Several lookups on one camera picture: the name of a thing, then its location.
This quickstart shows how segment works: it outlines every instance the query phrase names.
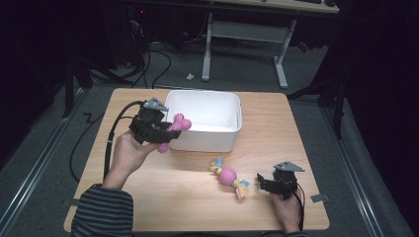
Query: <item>tabletop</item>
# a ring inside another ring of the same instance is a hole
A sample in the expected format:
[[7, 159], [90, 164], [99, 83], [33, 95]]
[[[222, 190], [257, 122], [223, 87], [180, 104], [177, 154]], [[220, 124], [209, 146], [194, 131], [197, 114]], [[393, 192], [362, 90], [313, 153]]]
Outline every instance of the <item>tabletop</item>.
[[[163, 103], [170, 90], [117, 89], [114, 91], [92, 147], [75, 198], [93, 184], [102, 183], [106, 140], [116, 117], [133, 101], [157, 97]], [[134, 200], [133, 231], [255, 231], [278, 230], [269, 193], [256, 179], [261, 174], [272, 180], [274, 165], [291, 161], [305, 172], [296, 178], [305, 192], [304, 229], [326, 229], [329, 220], [318, 195], [301, 138], [287, 97], [281, 93], [231, 92], [238, 96], [242, 128], [233, 150], [226, 153], [169, 150], [154, 151], [142, 167], [127, 180], [124, 190]], [[133, 117], [138, 108], [126, 111]], [[116, 137], [130, 119], [122, 119]], [[250, 183], [248, 196], [239, 200], [233, 187], [223, 186], [210, 171], [210, 164], [222, 158], [222, 167], [236, 171], [237, 178]], [[76, 207], [71, 206], [64, 223], [71, 230]]]

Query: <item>pink toy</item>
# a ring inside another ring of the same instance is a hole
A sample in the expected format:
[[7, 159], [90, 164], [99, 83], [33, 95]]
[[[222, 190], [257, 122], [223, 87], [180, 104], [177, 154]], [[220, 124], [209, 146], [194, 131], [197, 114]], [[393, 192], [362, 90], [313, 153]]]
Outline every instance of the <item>pink toy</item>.
[[225, 186], [232, 186], [236, 188], [238, 199], [246, 197], [247, 186], [249, 183], [245, 180], [238, 181], [237, 174], [233, 169], [221, 168], [221, 158], [217, 158], [211, 163], [210, 170], [219, 175], [219, 181]]
[[[192, 123], [190, 120], [185, 119], [184, 115], [182, 114], [176, 114], [174, 117], [173, 123], [167, 128], [168, 131], [171, 130], [188, 130], [192, 126]], [[160, 153], [165, 153], [169, 150], [169, 144], [168, 143], [162, 143], [157, 150]]]

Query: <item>white plastic bin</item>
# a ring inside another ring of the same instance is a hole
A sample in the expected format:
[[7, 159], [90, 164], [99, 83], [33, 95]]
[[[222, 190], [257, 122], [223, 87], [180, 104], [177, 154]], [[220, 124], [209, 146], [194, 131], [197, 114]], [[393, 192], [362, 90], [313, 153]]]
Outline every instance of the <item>white plastic bin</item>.
[[183, 114], [192, 127], [182, 131], [169, 147], [174, 150], [229, 152], [242, 125], [240, 99], [217, 91], [174, 90], [167, 95], [167, 121]]

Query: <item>striped shirt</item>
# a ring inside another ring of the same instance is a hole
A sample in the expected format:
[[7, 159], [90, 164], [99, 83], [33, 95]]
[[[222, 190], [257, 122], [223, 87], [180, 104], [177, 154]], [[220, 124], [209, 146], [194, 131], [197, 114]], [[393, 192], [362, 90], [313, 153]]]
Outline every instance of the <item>striped shirt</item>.
[[94, 185], [80, 198], [71, 223], [71, 236], [130, 236], [132, 197], [120, 190]]

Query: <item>human hand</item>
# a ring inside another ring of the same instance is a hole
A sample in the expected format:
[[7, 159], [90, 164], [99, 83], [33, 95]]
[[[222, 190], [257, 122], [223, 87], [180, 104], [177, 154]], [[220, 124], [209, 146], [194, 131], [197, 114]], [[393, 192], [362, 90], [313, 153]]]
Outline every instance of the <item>human hand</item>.
[[[301, 190], [297, 189], [295, 192], [301, 198]], [[280, 221], [281, 226], [284, 228], [286, 234], [299, 231], [298, 221], [300, 215], [300, 205], [294, 195], [288, 199], [283, 199], [283, 196], [271, 194], [272, 201], [274, 202], [275, 214]]]
[[142, 145], [134, 139], [132, 131], [127, 131], [117, 138], [111, 169], [105, 177], [103, 188], [122, 189], [126, 179], [141, 167], [147, 155], [160, 144]]

